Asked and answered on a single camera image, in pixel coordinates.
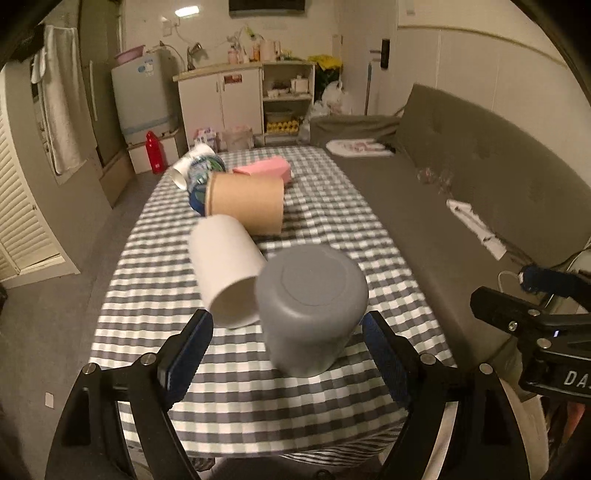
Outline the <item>grey plastic cup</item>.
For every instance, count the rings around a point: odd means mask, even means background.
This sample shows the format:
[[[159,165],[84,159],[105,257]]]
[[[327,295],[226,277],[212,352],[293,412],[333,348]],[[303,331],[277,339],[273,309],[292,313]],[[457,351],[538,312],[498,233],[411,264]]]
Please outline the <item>grey plastic cup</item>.
[[[263,342],[273,367],[310,378],[331,368],[367,311],[369,287],[346,253],[297,245],[270,259],[256,279]]]

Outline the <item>white paper cup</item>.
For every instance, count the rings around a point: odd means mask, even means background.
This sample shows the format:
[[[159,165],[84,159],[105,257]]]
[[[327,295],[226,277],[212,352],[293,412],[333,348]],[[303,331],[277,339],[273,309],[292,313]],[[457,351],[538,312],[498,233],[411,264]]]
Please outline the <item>white paper cup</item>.
[[[266,259],[235,218],[198,220],[187,239],[188,256],[204,308],[214,325],[238,329],[259,320],[254,284]]]

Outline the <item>pink cup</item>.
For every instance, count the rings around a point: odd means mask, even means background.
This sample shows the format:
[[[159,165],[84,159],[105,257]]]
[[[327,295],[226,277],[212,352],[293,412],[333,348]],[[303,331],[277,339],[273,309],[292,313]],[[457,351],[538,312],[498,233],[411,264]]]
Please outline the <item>pink cup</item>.
[[[291,176],[290,162],[280,155],[274,155],[266,159],[260,159],[247,165],[238,166],[232,172],[246,176],[270,176],[280,178],[284,185],[290,184]]]

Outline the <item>brown kraft paper cup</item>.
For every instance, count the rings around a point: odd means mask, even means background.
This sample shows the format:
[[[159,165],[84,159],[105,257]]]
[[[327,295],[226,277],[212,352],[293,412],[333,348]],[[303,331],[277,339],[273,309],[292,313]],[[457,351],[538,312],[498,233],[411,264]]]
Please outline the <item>brown kraft paper cup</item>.
[[[280,235],[284,185],[272,176],[216,172],[205,193],[205,215],[235,218],[250,235]]]

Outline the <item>white paper on sofa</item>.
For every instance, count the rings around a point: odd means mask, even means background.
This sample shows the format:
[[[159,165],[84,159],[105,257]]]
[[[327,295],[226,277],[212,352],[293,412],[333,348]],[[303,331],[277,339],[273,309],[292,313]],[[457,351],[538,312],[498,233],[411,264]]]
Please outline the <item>white paper on sofa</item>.
[[[470,203],[448,199],[448,209],[472,232],[495,260],[500,261],[507,248],[500,238],[485,224]]]

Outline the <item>grey sofa bed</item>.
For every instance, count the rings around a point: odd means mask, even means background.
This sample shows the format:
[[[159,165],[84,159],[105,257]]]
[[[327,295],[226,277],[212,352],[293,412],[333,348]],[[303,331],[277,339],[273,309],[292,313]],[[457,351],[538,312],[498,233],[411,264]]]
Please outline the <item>grey sofa bed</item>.
[[[311,144],[375,139],[391,157],[337,164],[386,227],[413,271],[456,363],[471,367],[509,347],[509,336],[470,309],[479,287],[521,290],[523,264],[552,266],[590,238],[590,189],[551,150],[493,112],[415,85],[401,116],[311,120]],[[494,259],[447,207],[470,203],[507,253]]]

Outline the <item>white louvered door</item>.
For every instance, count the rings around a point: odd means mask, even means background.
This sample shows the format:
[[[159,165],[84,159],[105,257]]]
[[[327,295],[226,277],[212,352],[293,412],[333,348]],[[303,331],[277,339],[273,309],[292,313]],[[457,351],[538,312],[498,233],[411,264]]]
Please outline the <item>white louvered door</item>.
[[[25,178],[1,86],[1,284],[6,289],[77,274]]]

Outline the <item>printed booklet on sofa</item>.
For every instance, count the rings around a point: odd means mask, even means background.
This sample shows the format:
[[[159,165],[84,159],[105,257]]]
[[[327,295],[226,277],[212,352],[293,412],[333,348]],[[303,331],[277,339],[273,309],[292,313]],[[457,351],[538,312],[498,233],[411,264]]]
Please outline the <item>printed booklet on sofa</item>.
[[[325,144],[332,155],[344,158],[391,157],[394,152],[374,139],[339,139]]]

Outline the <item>white plastic bag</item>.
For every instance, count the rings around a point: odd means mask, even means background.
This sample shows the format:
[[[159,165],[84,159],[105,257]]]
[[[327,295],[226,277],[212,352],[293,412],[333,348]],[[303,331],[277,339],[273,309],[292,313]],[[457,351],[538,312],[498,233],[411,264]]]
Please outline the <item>white plastic bag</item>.
[[[311,120],[329,115],[352,115],[353,96],[344,88],[342,81],[334,81],[325,87],[320,100],[308,107],[308,112],[301,122],[298,140],[310,142]]]

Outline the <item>open white shelf unit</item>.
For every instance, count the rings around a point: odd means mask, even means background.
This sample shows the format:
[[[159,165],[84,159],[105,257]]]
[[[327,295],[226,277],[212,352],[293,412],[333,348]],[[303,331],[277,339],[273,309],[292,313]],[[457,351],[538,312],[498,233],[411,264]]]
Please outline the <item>open white shelf unit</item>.
[[[297,143],[315,102],[315,64],[281,60],[262,64],[263,145]]]

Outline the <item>pink white bucket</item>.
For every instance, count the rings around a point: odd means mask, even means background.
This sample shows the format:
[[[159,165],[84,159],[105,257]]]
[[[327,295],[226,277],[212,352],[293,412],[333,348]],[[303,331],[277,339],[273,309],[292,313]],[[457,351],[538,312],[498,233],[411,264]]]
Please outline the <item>pink white bucket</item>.
[[[254,135],[252,129],[247,126],[233,127],[223,131],[221,140],[228,152],[250,150],[254,147]]]

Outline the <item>printed package on floor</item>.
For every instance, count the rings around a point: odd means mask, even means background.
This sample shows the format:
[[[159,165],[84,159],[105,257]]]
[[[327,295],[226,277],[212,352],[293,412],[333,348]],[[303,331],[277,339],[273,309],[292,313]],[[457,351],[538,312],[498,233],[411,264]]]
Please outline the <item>printed package on floor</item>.
[[[218,151],[217,131],[211,127],[196,129],[193,134],[193,144],[205,144],[214,152]]]

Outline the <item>white small fridge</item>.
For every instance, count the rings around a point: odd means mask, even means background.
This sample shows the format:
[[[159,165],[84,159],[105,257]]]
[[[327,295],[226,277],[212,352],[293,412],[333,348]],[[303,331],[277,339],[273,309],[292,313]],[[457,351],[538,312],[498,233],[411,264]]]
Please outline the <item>white small fridge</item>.
[[[127,145],[146,141],[148,131],[158,137],[177,130],[180,102],[173,77],[178,73],[174,56],[156,49],[111,70],[115,105]]]

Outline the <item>white kitchen cabinet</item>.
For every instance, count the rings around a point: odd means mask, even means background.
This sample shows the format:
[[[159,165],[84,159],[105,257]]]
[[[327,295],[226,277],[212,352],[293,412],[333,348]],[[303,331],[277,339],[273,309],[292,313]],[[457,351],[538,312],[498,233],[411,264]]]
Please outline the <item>white kitchen cabinet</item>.
[[[222,134],[249,127],[263,134],[263,66],[259,63],[219,64],[182,72],[177,84],[183,126],[192,144],[199,129]]]

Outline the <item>white hanging towel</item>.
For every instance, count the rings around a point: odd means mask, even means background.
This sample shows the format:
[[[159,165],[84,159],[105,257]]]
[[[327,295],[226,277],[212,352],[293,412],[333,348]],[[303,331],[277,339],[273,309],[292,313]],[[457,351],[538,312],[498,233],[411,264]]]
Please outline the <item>white hanging towel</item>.
[[[96,147],[75,28],[44,28],[31,83],[39,90],[50,158],[57,176],[77,171]]]

